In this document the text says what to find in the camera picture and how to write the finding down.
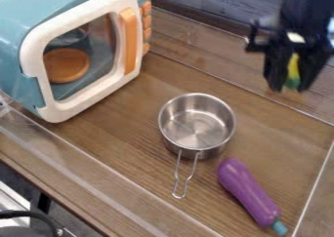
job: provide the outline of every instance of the wire handle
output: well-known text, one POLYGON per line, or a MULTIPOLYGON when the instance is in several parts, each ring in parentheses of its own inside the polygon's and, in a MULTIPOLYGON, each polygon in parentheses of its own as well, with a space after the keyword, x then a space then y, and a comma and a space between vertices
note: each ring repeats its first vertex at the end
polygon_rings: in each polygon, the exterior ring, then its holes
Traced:
POLYGON ((178 195, 178 187, 179 187, 179 182, 181 182, 181 178, 179 178, 179 168, 181 168, 181 160, 182 160, 182 155, 183 155, 183 150, 181 149, 179 151, 179 155, 178 155, 178 164, 177 164, 177 169, 175 169, 175 186, 174 186, 174 191, 173 191, 173 196, 177 198, 177 199, 183 199, 187 195, 187 190, 189 190, 189 183, 190 183, 190 180, 193 179, 194 177, 194 174, 195 174, 195 165, 197 165, 197 160, 198 160, 198 156, 199 156, 199 153, 198 152, 195 154, 195 159, 194 159, 194 168, 193 168, 193 172, 191 172, 191 175, 189 176, 189 178, 186 179, 185 181, 185 187, 183 187, 183 194, 182 195, 178 195))

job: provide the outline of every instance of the black cable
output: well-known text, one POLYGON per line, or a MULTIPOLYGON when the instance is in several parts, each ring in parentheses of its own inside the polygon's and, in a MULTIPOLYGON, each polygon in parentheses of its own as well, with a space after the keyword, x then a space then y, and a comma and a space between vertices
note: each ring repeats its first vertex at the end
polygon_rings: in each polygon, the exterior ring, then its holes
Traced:
POLYGON ((51 231, 52 231, 52 236, 59 237, 58 227, 54 221, 44 214, 30 212, 30 211, 12 211, 12 210, 0 212, 0 219, 8 219, 14 217, 34 217, 34 218, 40 219, 50 226, 51 231))

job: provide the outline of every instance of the stainless steel pot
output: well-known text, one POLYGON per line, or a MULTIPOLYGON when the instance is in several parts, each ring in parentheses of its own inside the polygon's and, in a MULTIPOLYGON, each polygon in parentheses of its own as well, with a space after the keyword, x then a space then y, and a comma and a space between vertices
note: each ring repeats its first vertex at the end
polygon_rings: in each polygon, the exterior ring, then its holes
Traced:
POLYGON ((195 174, 197 160, 213 158, 225 150, 236 133, 236 114, 219 98, 194 93, 185 94, 165 104, 158 121, 165 144, 178 154, 177 183, 173 195, 182 199, 187 195, 189 182, 195 174), (195 161, 183 194, 178 195, 182 157, 195 161))

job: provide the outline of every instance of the wooden table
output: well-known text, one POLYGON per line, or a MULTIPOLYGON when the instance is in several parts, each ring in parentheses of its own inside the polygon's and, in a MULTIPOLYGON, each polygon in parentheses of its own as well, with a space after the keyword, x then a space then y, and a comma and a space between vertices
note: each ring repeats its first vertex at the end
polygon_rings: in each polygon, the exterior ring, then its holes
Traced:
MULTIPOLYGON (((18 137, 0 135, 2 161, 106 236, 273 236, 217 181, 227 157, 248 164, 294 230, 334 137, 329 124, 155 53, 139 78, 74 119, 52 125, 28 117, 85 152, 38 129, 27 135, 24 123, 18 137), (157 117, 165 102, 189 92, 231 105, 238 130, 222 157, 199 162, 179 201, 171 196, 177 157, 163 146, 157 117), (24 147, 15 144, 20 137, 24 147)), ((18 124, 0 121, 10 133, 18 124)), ((190 168, 185 161, 183 177, 190 168)))

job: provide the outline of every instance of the toy microwave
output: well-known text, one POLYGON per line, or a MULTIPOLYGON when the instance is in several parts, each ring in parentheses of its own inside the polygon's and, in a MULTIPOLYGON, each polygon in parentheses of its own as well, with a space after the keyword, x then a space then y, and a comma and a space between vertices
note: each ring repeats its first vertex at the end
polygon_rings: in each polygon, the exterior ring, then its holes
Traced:
POLYGON ((0 0, 0 89, 63 122, 138 75, 150 0, 0 0))

